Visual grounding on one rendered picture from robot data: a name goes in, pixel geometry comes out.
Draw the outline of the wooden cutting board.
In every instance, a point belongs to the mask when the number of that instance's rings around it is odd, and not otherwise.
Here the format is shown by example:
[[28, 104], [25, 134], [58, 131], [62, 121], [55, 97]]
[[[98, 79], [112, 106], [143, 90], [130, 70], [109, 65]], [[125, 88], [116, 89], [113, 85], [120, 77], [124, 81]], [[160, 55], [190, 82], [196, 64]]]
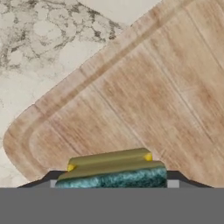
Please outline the wooden cutting board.
[[24, 111], [3, 147], [29, 180], [145, 147], [224, 186], [224, 0], [163, 0]]

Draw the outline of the yellow and green sponge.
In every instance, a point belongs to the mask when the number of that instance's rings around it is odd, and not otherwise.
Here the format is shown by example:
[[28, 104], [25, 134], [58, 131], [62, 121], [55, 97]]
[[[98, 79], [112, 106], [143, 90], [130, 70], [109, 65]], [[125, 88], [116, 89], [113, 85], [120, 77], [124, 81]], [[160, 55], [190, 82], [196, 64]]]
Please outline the yellow and green sponge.
[[72, 157], [57, 188], [166, 188], [167, 169], [145, 148]]

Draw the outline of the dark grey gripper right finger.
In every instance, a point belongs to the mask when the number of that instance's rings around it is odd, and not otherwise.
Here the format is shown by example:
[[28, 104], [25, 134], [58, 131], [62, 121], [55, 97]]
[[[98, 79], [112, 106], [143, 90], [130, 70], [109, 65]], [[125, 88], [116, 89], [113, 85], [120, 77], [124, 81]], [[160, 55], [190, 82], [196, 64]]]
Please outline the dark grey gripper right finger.
[[189, 187], [199, 187], [199, 188], [210, 188], [210, 185], [205, 185], [200, 182], [191, 180], [184, 176], [179, 171], [168, 171], [167, 172], [167, 187], [168, 188], [189, 188]]

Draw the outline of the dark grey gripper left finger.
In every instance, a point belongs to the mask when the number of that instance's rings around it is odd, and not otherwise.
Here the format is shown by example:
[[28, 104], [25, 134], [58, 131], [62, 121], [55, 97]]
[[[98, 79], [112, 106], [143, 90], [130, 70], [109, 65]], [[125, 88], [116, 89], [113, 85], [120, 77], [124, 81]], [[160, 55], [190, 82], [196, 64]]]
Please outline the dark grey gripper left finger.
[[21, 188], [37, 187], [40, 185], [49, 186], [52, 180], [57, 180], [63, 173], [65, 171], [49, 171], [43, 178], [21, 185]]

